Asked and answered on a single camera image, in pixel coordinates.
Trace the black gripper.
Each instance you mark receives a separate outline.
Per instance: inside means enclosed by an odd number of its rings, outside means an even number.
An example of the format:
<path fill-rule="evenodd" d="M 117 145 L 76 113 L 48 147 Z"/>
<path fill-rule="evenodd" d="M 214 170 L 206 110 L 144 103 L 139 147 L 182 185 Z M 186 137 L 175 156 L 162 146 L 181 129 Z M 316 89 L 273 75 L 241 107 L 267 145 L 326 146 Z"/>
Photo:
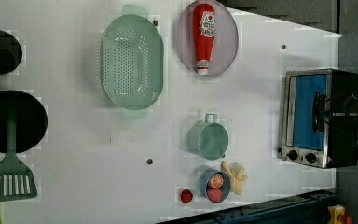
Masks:
<path fill-rule="evenodd" d="M 344 107 L 335 110 L 320 110 L 319 119 L 348 119 L 358 121 L 358 106 Z"/>

